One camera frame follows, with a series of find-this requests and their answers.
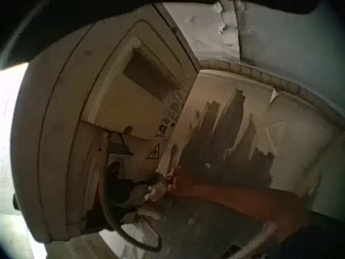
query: sticker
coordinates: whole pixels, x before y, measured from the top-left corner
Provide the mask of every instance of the sticker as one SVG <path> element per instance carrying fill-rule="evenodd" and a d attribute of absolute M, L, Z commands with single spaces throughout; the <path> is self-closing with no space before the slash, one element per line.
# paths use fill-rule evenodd
<path fill-rule="evenodd" d="M 160 158 L 160 144 L 158 143 L 157 146 L 151 151 L 151 153 L 147 156 L 146 159 L 159 159 Z"/>
<path fill-rule="evenodd" d="M 167 131 L 167 128 L 168 128 L 167 125 L 161 124 L 160 125 L 160 129 L 159 129 L 160 133 L 165 135 L 165 132 Z"/>
<path fill-rule="evenodd" d="M 168 117 L 164 117 L 164 118 L 163 118 L 163 122 L 164 122 L 165 124 L 169 124 L 169 123 L 170 123 L 170 119 L 169 119 Z"/>

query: floor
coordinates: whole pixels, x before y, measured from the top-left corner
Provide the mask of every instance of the floor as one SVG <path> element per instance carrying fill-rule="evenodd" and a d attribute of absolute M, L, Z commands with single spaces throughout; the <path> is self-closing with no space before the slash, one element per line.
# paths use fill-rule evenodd
<path fill-rule="evenodd" d="M 15 192 L 10 164 L 10 130 L 13 109 L 27 64 L 0 73 L 0 243 L 15 259 L 46 257 L 42 244 L 31 236 L 20 211 L 12 204 Z"/>

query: dark stain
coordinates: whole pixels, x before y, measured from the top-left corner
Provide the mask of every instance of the dark stain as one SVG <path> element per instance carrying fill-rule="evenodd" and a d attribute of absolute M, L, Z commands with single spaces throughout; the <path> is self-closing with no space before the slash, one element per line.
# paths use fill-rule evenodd
<path fill-rule="evenodd" d="M 265 155 L 255 148 L 250 157 L 257 133 L 251 116 L 243 137 L 234 148 L 244 101 L 243 92 L 236 90 L 218 123 L 220 104 L 207 103 L 200 124 L 191 129 L 193 134 L 182 150 L 180 164 L 199 181 L 221 186 L 268 187 L 271 184 L 274 155 Z M 171 156 L 175 156 L 177 148 L 175 144 Z M 166 195 L 160 206 L 166 218 L 152 223 L 163 238 L 162 252 L 146 254 L 144 258 L 163 258 L 160 255 L 164 258 L 220 258 L 231 243 L 248 242 L 262 227 L 262 222 L 206 200 Z M 191 225 L 188 224 L 190 219 L 194 221 Z"/>

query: black component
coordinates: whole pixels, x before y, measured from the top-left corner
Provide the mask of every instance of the black component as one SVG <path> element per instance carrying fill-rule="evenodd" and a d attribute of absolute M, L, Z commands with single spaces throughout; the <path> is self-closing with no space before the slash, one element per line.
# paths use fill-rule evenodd
<path fill-rule="evenodd" d="M 116 203 L 126 202 L 135 187 L 140 185 L 151 186 L 157 183 L 159 179 L 158 175 L 156 174 L 153 174 L 147 180 L 138 182 L 134 182 L 131 179 L 118 179 L 119 169 L 120 163 L 115 161 L 108 167 L 107 174 L 108 197 L 109 199 L 114 200 Z"/>
<path fill-rule="evenodd" d="M 231 255 L 234 255 L 237 251 L 239 251 L 241 249 L 241 247 L 233 244 L 228 251 L 226 251 L 224 254 L 222 254 L 221 258 L 222 259 L 227 259 L 229 258 Z"/>
<path fill-rule="evenodd" d="M 122 144 L 111 142 L 109 144 L 109 153 L 118 155 L 133 155 L 133 153 L 129 150 L 129 146 L 126 145 L 122 133 L 118 133 L 118 135 Z"/>
<path fill-rule="evenodd" d="M 19 204 L 18 204 L 18 200 L 17 200 L 17 195 L 16 195 L 15 193 L 13 194 L 12 203 L 13 203 L 13 207 L 14 207 L 16 210 L 19 210 L 19 211 L 20 211 Z"/>

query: machine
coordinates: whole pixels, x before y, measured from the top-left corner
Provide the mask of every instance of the machine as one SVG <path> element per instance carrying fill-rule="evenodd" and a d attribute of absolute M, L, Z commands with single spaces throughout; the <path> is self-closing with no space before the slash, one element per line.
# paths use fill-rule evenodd
<path fill-rule="evenodd" d="M 148 187 L 198 73 L 162 5 L 107 18 L 29 64 L 12 124 L 16 202 L 33 237 L 67 241 L 145 214 Z"/>

